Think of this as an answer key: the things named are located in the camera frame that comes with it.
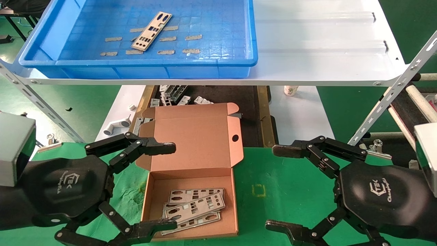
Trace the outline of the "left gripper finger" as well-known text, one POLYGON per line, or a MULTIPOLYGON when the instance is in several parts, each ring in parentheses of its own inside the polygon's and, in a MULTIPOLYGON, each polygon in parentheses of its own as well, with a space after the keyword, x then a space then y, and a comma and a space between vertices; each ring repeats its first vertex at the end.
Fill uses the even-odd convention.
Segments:
POLYGON ((142 221, 129 225, 116 210, 108 203, 102 202, 98 206, 102 213, 118 230, 119 233, 108 242, 81 234, 76 231, 80 227, 76 222, 69 222, 56 232, 56 241, 65 246, 132 246, 149 243, 155 233, 177 228, 177 222, 172 219, 142 221))
POLYGON ((132 132, 119 134, 85 146, 86 155, 97 157, 118 153, 108 162, 113 174, 119 174, 142 155, 155 156, 173 154, 175 143, 159 143, 154 137, 139 137, 132 132))

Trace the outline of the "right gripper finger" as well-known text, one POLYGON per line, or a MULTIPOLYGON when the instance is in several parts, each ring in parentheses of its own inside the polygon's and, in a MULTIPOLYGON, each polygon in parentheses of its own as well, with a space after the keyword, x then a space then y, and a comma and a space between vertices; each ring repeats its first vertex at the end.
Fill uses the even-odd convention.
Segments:
POLYGON ((338 178, 340 166, 327 155, 353 162, 365 161, 367 151, 356 146, 318 136, 312 140, 295 140, 291 145, 275 145, 272 153, 278 157, 302 159, 307 158, 330 179, 338 178))
POLYGON ((267 220, 265 228, 286 234, 293 246, 327 246, 328 243, 323 237, 347 216, 348 213, 344 208, 337 208, 312 229, 277 220, 267 220))

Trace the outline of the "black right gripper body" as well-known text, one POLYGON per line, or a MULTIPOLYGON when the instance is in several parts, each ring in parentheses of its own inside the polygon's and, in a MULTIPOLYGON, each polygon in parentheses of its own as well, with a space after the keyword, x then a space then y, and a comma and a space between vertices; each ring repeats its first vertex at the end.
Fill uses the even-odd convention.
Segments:
POLYGON ((340 189, 358 231, 436 240, 436 198, 420 170, 351 163, 340 171, 340 189))

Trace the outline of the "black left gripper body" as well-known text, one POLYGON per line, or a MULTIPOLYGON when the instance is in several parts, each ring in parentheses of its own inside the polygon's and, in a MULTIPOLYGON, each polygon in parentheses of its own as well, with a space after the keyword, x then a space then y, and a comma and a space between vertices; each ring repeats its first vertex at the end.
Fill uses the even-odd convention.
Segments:
POLYGON ((94 155, 31 161, 14 187, 1 186, 0 229, 86 225, 113 188, 111 169, 94 155))

